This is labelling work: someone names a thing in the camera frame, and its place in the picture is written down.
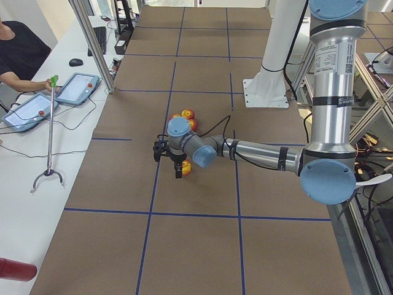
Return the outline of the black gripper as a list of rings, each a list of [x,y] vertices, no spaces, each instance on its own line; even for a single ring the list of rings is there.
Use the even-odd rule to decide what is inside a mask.
[[[169,157],[174,162],[176,179],[182,178],[182,162],[186,159],[186,154],[177,155],[170,152]]]

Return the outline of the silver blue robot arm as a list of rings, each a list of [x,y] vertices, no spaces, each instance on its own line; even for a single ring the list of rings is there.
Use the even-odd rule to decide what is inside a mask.
[[[284,68],[306,11],[311,13],[309,37],[315,46],[309,143],[296,151],[224,135],[203,138],[185,118],[175,117],[168,122],[167,139],[156,143],[154,153],[171,158],[177,177],[186,158],[205,168],[221,156],[291,171],[300,177],[304,192],[319,203],[339,204],[352,196],[357,183],[350,115],[356,43],[365,32],[366,1],[278,1],[260,71],[243,82],[246,106],[286,107]]]

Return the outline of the person's hand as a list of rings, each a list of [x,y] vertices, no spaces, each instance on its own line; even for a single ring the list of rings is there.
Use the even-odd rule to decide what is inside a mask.
[[[55,89],[55,92],[58,93],[61,88],[60,87],[52,87],[52,81],[51,79],[47,79],[45,81],[45,88],[47,89],[47,91],[51,92],[53,89]]]

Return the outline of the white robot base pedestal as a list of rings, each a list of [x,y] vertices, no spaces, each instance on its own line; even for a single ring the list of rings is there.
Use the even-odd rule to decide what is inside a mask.
[[[307,6],[306,0],[276,2],[260,71],[253,79],[243,80],[244,100],[247,108],[289,107],[284,67]]]

